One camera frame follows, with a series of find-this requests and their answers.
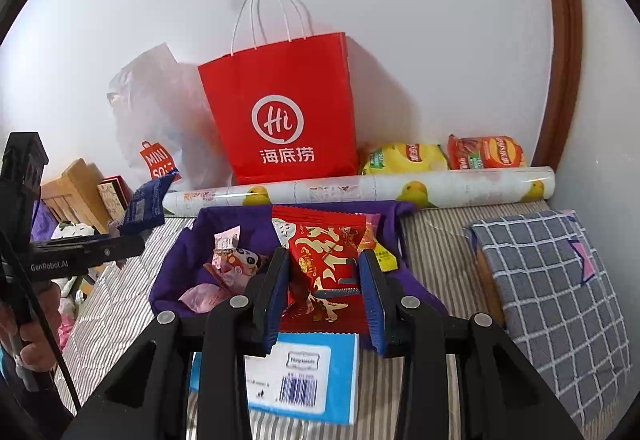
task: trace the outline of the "human hand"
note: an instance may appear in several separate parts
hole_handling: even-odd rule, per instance
[[[62,323],[62,317],[58,311],[60,306],[60,287],[55,283],[51,283],[51,287],[42,292],[38,296],[38,300],[44,315],[47,317],[53,336],[58,342],[58,328]],[[11,348],[10,337],[16,333],[17,325],[15,324],[11,307],[0,303],[0,341],[4,349],[11,355],[14,355],[14,352]],[[22,325],[20,327],[20,337],[23,341],[30,343],[20,351],[20,359],[26,368],[33,372],[48,372],[55,366],[56,358],[38,321]]]

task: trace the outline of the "gray striped fabric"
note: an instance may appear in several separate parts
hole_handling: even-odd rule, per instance
[[[415,276],[449,308],[452,315],[469,317],[486,311],[474,260],[465,241],[465,224],[480,218],[547,209],[546,203],[494,207],[427,210],[402,222],[407,255]],[[147,302],[162,258],[180,231],[193,219],[168,219],[154,230],[145,253],[132,258],[124,270],[109,265],[84,303],[64,356],[84,402],[116,360],[152,319]],[[449,438],[460,438],[460,408],[455,359],[449,356]],[[400,400],[402,359],[381,359],[363,351],[358,369],[358,410],[353,426],[336,426],[252,411],[250,419],[257,440],[392,440]],[[72,403],[64,380],[56,383],[65,406]],[[588,440],[600,440],[615,417],[611,406],[583,432]],[[188,439],[196,438],[197,394],[188,407]]]

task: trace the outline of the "pink candy wrapper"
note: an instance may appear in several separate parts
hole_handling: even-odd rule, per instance
[[[201,283],[182,294],[180,301],[197,314],[204,314],[230,297],[231,294],[225,287],[216,287],[212,283]]]

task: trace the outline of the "paper bag handle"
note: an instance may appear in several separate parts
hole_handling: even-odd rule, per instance
[[[238,18],[236,19],[236,24],[234,25],[234,32],[233,32],[233,34],[231,36],[231,52],[230,52],[231,55],[234,54],[234,42],[236,40],[236,32],[238,31],[238,25],[240,23],[240,18],[242,17],[242,11],[244,10],[244,6],[246,5],[247,2],[248,2],[248,0],[244,0],[242,2],[242,6],[240,7],[240,11],[238,13]],[[293,0],[289,0],[289,2],[291,3],[293,8],[296,10],[296,13],[298,14],[298,19],[300,20],[300,29],[302,30],[302,37],[304,39],[306,39],[305,26],[304,26],[304,23],[302,22],[302,14],[300,13],[300,9],[298,8],[298,6],[296,5],[296,3]],[[285,27],[287,29],[287,39],[289,40],[289,42],[291,42],[291,33],[290,33],[290,30],[289,30],[289,19],[287,18],[287,12],[284,9],[284,5],[282,3],[282,0],[278,0],[278,3],[280,4],[280,8],[282,9],[282,16],[284,18],[284,24],[285,24]],[[258,48],[258,44],[255,41],[254,0],[251,0],[249,10],[250,10],[250,18],[251,18],[251,34],[252,34],[252,37],[254,39],[254,48]]]

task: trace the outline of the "red paper bag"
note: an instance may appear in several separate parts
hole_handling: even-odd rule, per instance
[[[344,33],[232,52],[198,70],[240,184],[356,175]]]

